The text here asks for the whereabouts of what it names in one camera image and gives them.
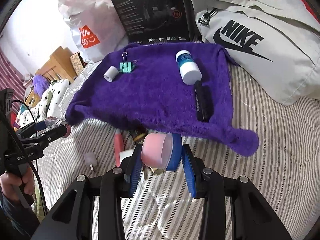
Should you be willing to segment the person left hand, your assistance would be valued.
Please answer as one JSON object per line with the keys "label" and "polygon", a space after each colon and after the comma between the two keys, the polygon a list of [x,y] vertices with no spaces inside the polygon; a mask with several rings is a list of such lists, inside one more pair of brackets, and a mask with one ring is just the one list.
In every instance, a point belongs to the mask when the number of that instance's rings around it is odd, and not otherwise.
{"label": "person left hand", "polygon": [[22,178],[12,173],[4,173],[1,175],[2,192],[13,204],[20,203],[20,199],[14,190],[14,186],[19,187],[22,184],[25,184],[23,189],[24,193],[31,196],[34,192],[35,181],[33,171],[30,167],[27,168],[27,171]]}

